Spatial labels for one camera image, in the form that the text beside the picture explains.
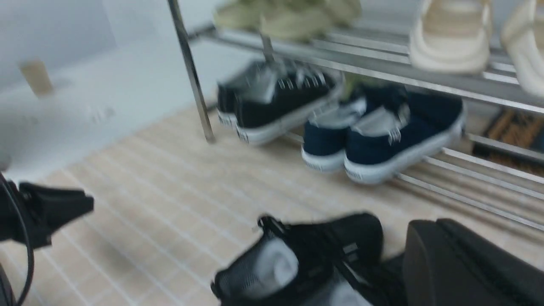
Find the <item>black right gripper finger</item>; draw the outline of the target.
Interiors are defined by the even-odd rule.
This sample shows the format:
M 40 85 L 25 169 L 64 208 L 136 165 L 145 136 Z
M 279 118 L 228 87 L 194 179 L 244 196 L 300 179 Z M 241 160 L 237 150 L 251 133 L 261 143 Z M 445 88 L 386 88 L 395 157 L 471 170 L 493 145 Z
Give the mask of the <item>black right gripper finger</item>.
M 410 306 L 542 306 L 544 274 L 458 221 L 413 220 L 402 277 Z

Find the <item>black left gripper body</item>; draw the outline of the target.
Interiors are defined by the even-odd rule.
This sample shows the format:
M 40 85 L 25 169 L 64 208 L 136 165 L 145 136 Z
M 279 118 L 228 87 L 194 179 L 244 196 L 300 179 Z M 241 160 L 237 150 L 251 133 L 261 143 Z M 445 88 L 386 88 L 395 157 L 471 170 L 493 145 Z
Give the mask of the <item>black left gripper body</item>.
M 59 189 L 30 182 L 15 184 L 1 176 L 0 240 L 31 249 L 48 247 L 63 226 L 94 210 L 94 198 L 82 189 Z

